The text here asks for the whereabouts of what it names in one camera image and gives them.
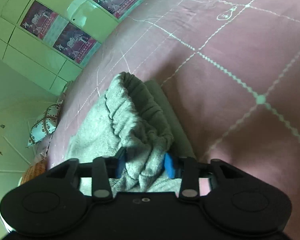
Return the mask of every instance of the pink bed sheet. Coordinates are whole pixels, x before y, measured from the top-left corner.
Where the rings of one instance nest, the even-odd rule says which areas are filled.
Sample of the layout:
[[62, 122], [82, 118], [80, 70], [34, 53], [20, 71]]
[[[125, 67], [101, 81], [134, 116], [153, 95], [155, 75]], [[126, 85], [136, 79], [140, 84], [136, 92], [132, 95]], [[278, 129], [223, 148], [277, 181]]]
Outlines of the pink bed sheet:
[[300, 239], [300, 0], [146, 0], [74, 82], [50, 167], [122, 71], [162, 85], [200, 161], [223, 159], [287, 193], [285, 231]]

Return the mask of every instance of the circular pad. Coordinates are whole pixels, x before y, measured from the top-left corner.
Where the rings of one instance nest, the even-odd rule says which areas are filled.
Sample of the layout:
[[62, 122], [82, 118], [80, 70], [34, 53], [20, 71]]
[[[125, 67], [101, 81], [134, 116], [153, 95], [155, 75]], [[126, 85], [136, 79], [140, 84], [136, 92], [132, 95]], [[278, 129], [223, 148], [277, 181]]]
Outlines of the circular pad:
[[243, 191], [234, 194], [232, 204], [243, 211], [258, 212], [268, 206], [268, 200], [259, 192]]
[[7, 193], [0, 213], [18, 233], [55, 235], [69, 230], [87, 208], [85, 196], [63, 179], [29, 181]]

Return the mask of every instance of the white grid pattern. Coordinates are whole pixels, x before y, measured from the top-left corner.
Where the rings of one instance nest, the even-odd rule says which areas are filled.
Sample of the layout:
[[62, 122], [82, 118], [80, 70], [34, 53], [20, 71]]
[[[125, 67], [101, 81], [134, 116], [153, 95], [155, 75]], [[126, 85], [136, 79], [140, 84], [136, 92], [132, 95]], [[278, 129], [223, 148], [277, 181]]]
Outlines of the white grid pattern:
[[[191, 21], [191, 19], [194, 17], [194, 16], [196, 16], [196, 14], [194, 14], [192, 17], [190, 17], [190, 19], [188, 20], [188, 22], [189, 21]], [[181, 26], [178, 28], [178, 29], [176, 29], [173, 33], [171, 33], [171, 35], [170, 35], [170, 33], [169, 33], [169, 36], [166, 36], [166, 38], [136, 67], [136, 69], [132, 72], [132, 74], [134, 74], [135, 73], [135, 71], [170, 37], [170, 36], [173, 36], [173, 37], [175, 37], [173, 34], [175, 33], [175, 32], [177, 32], [179, 29], [181, 28]]]
[[129, 71], [129, 73], [130, 73], [131, 71], [130, 71], [129, 64], [128, 64], [127, 60], [126, 60], [126, 57], [123, 55], [123, 52], [122, 52], [122, 50], [120, 50], [120, 52], [121, 52], [121, 54], [122, 54], [122, 56], [123, 56], [123, 59], [124, 59], [124, 61], [126, 62], [126, 65], [127, 65], [128, 71]]
[[[223, 1], [223, 0], [215, 0], [215, 1], [208, 1], [208, 2], [223, 2], [225, 4], [230, 4], [230, 5], [239, 5], [239, 4], [233, 4], [231, 2], [227, 2], [227, 1]], [[221, 66], [220, 64], [218, 64], [217, 62], [213, 61], [212, 59], [210, 59], [209, 57], [207, 57], [206, 55], [203, 55], [200, 50], [206, 46], [206, 44], [222, 29], [224, 28], [226, 25], [228, 25], [229, 23], [231, 23], [236, 17], [238, 17], [246, 8], [252, 8], [252, 9], [256, 9], [256, 10], [261, 10], [261, 11], [265, 11], [265, 12], [269, 12], [272, 13], [276, 16], [279, 17], [285, 17], [289, 20], [295, 21], [300, 23], [300, 21], [292, 19], [290, 17], [287, 16], [282, 16], [279, 15], [277, 13], [274, 13], [272, 11], [269, 10], [264, 10], [264, 9], [259, 9], [256, 7], [252, 7], [251, 4], [254, 2], [255, 0], [250, 1], [248, 4], [246, 5], [242, 5], [244, 6], [244, 8], [237, 14], [235, 15], [231, 20], [227, 21], [224, 25], [222, 25], [220, 28], [218, 28], [218, 30], [215, 31], [215, 33], [213, 33], [207, 40], [206, 42], [199, 48], [199, 49], [195, 49], [194, 47], [192, 47], [191, 45], [187, 44], [186, 42], [182, 41], [181, 39], [179, 39], [178, 37], [176, 37], [175, 35], [173, 35], [172, 33], [168, 32], [167, 30], [163, 29], [162, 27], [158, 26], [157, 24], [151, 23], [149, 21], [143, 21], [143, 22], [147, 22], [157, 28], [159, 28], [160, 30], [164, 31], [165, 33], [167, 33], [170, 37], [176, 39], [177, 41], [179, 41], [181, 44], [183, 44], [184, 46], [188, 47], [189, 49], [196, 51], [193, 54], [191, 54], [191, 56], [189, 58], [187, 58], [176, 70], [175, 72], [168, 77], [167, 79], [165, 79], [162, 83], [161, 86], [163, 86], [168, 80], [170, 80], [172, 77], [174, 77], [177, 72], [195, 55], [195, 54], [199, 54], [203, 59], [207, 60], [208, 62], [210, 62], [211, 64], [213, 64], [215, 67], [217, 67], [219, 70], [223, 71], [225, 74], [227, 74], [229, 77], [231, 77], [233, 80], [235, 80], [238, 84], [240, 84], [243, 88], [245, 88], [249, 93], [251, 93], [254, 98], [256, 99], [256, 105], [251, 107], [250, 110], [245, 113], [243, 115], [242, 118], [240, 118], [239, 120], [237, 120], [235, 122], [235, 124], [231, 125], [229, 127], [229, 129], [220, 137], [218, 138], [209, 148], [209, 150], [207, 152], [204, 153], [203, 156], [207, 155], [208, 152], [210, 152], [210, 150], [214, 149], [219, 143], [222, 142], [222, 140], [233, 130], [235, 130], [240, 124], [242, 124], [248, 117], [251, 116], [252, 112], [255, 111], [257, 109], [257, 105], [265, 105], [266, 109], [268, 109], [269, 111], [272, 112], [272, 114], [276, 115], [278, 117], [278, 119], [283, 122], [285, 124], [285, 126], [291, 131], [292, 135], [296, 136], [298, 138], [298, 141], [300, 143], [300, 134], [298, 132], [298, 130], [294, 127], [292, 127], [290, 125], [290, 122], [285, 120], [283, 115], [279, 114], [277, 112], [277, 110], [275, 108], [273, 108], [269, 103], [266, 102], [266, 97], [269, 95], [270, 91], [274, 89], [274, 87], [276, 86], [277, 83], [279, 83], [280, 79], [284, 76], [284, 74], [289, 70], [290, 67], [292, 67], [293, 63], [300, 57], [300, 51], [295, 55], [295, 57], [286, 65], [286, 67], [284, 68], [284, 70], [282, 71], [282, 73], [278, 76], [278, 79], [275, 80], [273, 82], [273, 84], [268, 88], [267, 92], [264, 95], [259, 95], [258, 93], [256, 93], [255, 91], [253, 91], [253, 89], [251, 87], [249, 87], [246, 83], [242, 82], [241, 79], [237, 78], [234, 74], [232, 74], [230, 71], [228, 71], [226, 68], [224, 68], [223, 66]]]
[[[231, 3], [231, 2], [228, 2], [228, 1], [223, 1], [223, 0], [214, 0], [214, 1], [207, 1], [207, 2], [203, 2], [203, 1], [197, 1], [197, 0], [192, 0], [192, 1], [195, 1], [195, 2], [199, 2], [199, 3], [209, 3], [209, 2], [223, 2], [225, 4], [230, 4], [230, 5], [241, 5], [241, 6], [244, 6], [244, 8], [239, 11], [237, 13], [237, 15], [235, 15], [233, 18], [231, 18], [229, 21], [227, 21], [224, 25], [222, 25], [220, 28], [218, 28], [218, 30], [216, 30], [207, 40], [206, 42], [198, 49], [195, 49], [194, 47], [192, 47], [191, 45], [187, 44], [186, 42], [182, 41], [181, 39], [179, 39], [178, 37], [176, 37], [173, 33], [170, 33], [168, 32], [167, 30], [165, 30], [164, 28], [158, 26], [156, 23], [162, 19], [165, 15], [167, 15], [170, 11], [172, 11], [175, 7], [178, 7], [180, 5], [180, 3], [182, 2], [183, 0], [181, 0], [176, 6], [174, 6], [173, 8], [171, 8], [168, 12], [166, 12], [163, 16], [160, 16], [160, 18], [152, 23], [152, 22], [149, 22], [149, 21], [146, 21], [146, 20], [135, 20], [133, 18], [134, 21], [138, 21], [138, 22], [146, 22], [148, 24], [150, 24], [150, 27], [139, 37], [139, 39], [137, 39], [137, 41], [127, 50], [127, 52], [125, 52], [124, 54], [122, 53], [122, 57], [117, 61], [117, 63], [122, 59], [124, 58], [126, 64], [127, 64], [127, 67], [129, 68], [129, 65], [128, 65], [128, 62], [126, 61], [125, 59], [125, 55], [135, 46], [135, 44], [145, 35], [145, 33], [151, 28], [151, 27], [156, 27], [160, 30], [162, 30], [163, 32], [165, 32], [166, 34], [168, 34], [169, 36], [168, 37], [172, 37], [174, 39], [176, 39], [177, 41], [179, 41], [181, 44], [183, 44], [184, 46], [188, 47], [189, 49], [191, 49], [192, 51], [194, 51], [193, 54], [191, 54], [191, 56], [189, 58], [187, 58], [177, 69], [176, 71], [170, 76], [168, 77], [167, 79], [165, 79], [162, 83], [161, 86], [163, 86], [168, 80], [170, 80], [172, 77], [174, 77], [177, 72], [195, 55], [195, 54], [198, 54], [200, 55], [203, 59], [207, 60], [208, 62], [210, 62], [211, 64], [213, 64], [216, 68], [218, 68], [219, 70], [223, 71], [225, 74], [227, 74], [229, 77], [231, 77], [234, 81], [236, 81], [238, 84], [240, 84], [243, 88], [245, 88], [249, 93], [251, 93], [253, 95], [253, 97], [256, 99], [256, 104], [255, 106], [251, 107], [250, 110], [245, 113], [243, 115], [242, 118], [238, 119], [233, 125], [231, 125], [229, 127], [229, 129], [223, 133], [223, 135], [218, 138], [211, 146], [210, 148], [208, 149], [207, 152], [204, 153], [204, 155], [206, 155], [208, 152], [210, 152], [210, 150], [214, 149], [219, 143], [222, 142], [222, 140], [228, 136], [228, 134], [235, 130], [240, 124], [242, 124], [247, 118], [249, 118], [251, 116], [251, 114], [257, 109], [257, 106], [258, 105], [264, 105], [266, 109], [268, 109], [272, 114], [276, 115], [279, 119], [279, 121], [283, 122], [285, 127], [288, 128], [292, 135], [297, 137], [298, 138], [298, 141], [300, 143], [300, 134], [298, 132], [298, 130], [295, 128], [295, 127], [292, 127], [290, 125], [290, 122], [285, 120], [285, 118], [283, 117], [283, 115], [279, 114], [278, 111], [273, 108], [267, 101], [266, 101], [266, 97], [269, 95], [269, 93], [274, 89], [274, 87], [276, 86], [276, 84], [279, 83], [280, 79], [284, 76], [284, 74], [289, 70], [289, 68], [292, 67], [293, 63], [300, 57], [300, 51], [295, 55], [295, 57], [286, 65], [286, 67], [284, 68], [284, 70], [282, 71], [282, 73], [278, 76], [277, 80], [275, 80], [273, 82], [273, 84], [268, 88], [267, 92], [264, 94], [264, 95], [259, 95], [258, 93], [256, 93], [255, 91], [253, 91], [253, 89], [251, 87], [249, 87], [246, 83], [242, 82], [241, 79], [239, 79], [238, 77], [236, 77], [234, 74], [232, 74], [230, 71], [228, 71], [225, 67], [221, 66], [220, 64], [218, 64], [217, 62], [213, 61], [212, 59], [210, 59], [209, 57], [207, 57], [206, 55], [202, 54], [200, 52], [200, 50], [206, 46], [206, 44], [224, 27], [226, 27], [229, 23], [231, 23], [232, 21], [234, 21], [234, 19], [236, 17], [238, 17], [246, 8], [252, 8], [252, 9], [255, 9], [255, 10], [261, 10], [261, 11], [265, 11], [265, 12], [268, 12], [268, 13], [271, 13], [271, 14], [274, 14], [278, 17], [285, 17], [289, 20], [292, 20], [292, 21], [295, 21], [295, 22], [298, 22], [300, 23], [299, 20], [295, 20], [295, 19], [292, 19], [290, 17], [287, 17], [287, 16], [282, 16], [282, 15], [279, 15], [277, 13], [274, 13], [272, 11], [269, 11], [269, 10], [265, 10], [265, 9], [260, 9], [260, 8], [256, 8], [256, 7], [253, 7], [251, 6], [251, 4], [255, 1], [255, 0], [252, 0], [250, 1], [248, 4], [246, 5], [242, 5], [242, 4], [234, 4], [234, 3]], [[97, 87], [95, 88], [95, 90], [98, 90], [98, 86], [103, 82], [103, 80], [106, 78], [106, 76], [114, 69], [114, 67], [117, 65], [114, 64], [114, 66], [110, 69], [110, 71], [104, 76], [104, 78], [98, 82], [98, 73], [97, 73]], [[81, 109], [84, 107], [84, 105], [86, 104], [86, 102], [88, 101], [88, 99], [91, 97], [91, 95], [95, 92], [95, 90], [93, 90], [93, 92], [88, 96], [88, 98], [86, 99], [86, 101], [83, 103], [83, 105], [81, 106], [81, 108], [79, 109], [79, 111], [77, 112], [77, 114], [73, 117], [73, 119], [71, 120], [71, 122], [68, 124], [68, 126], [66, 127], [66, 130], [68, 129], [68, 127], [70, 126], [70, 124], [72, 123], [72, 121], [74, 120], [74, 118], [79, 114], [79, 112], [81, 111]]]
[[[102, 46], [102, 57], [101, 57], [101, 62], [103, 61], [103, 54], [104, 54], [104, 52], [105, 52], [105, 49], [104, 49], [104, 46]], [[98, 86], [99, 69], [100, 69], [100, 68], [98, 68], [98, 71], [97, 71], [97, 90], [98, 90], [98, 95], [99, 95], [99, 97], [100, 97], [99, 86]]]

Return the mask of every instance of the blue clip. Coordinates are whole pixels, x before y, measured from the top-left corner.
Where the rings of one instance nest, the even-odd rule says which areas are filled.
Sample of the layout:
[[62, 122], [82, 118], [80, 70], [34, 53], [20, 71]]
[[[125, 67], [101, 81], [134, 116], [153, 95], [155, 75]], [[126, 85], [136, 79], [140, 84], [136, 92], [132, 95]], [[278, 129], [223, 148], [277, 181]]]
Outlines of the blue clip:
[[175, 179], [176, 177], [176, 169], [173, 167], [173, 159], [171, 158], [169, 153], [164, 155], [164, 168], [167, 172], [167, 175], [170, 179]]
[[125, 166], [126, 166], [126, 155], [125, 155], [125, 152], [124, 152], [119, 157], [119, 159], [118, 159], [118, 166], [117, 166], [117, 169], [115, 170], [115, 177], [117, 179], [121, 178], [121, 174], [122, 174], [122, 171], [125, 168]]

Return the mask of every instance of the patterned pillowcase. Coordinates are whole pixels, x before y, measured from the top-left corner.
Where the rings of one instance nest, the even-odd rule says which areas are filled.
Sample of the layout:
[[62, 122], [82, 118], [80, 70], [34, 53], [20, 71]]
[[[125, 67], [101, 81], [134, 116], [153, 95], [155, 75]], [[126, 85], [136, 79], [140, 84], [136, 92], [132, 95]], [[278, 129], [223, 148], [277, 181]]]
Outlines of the patterned pillowcase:
[[43, 138], [56, 130], [61, 104], [62, 102], [59, 102], [49, 106], [45, 113], [35, 122], [34, 126], [31, 128], [28, 147], [39, 143]]
[[37, 164], [28, 168], [25, 174], [23, 174], [20, 185], [28, 182], [31, 179], [41, 175], [47, 170], [47, 159], [43, 159], [42, 161], [38, 162]]

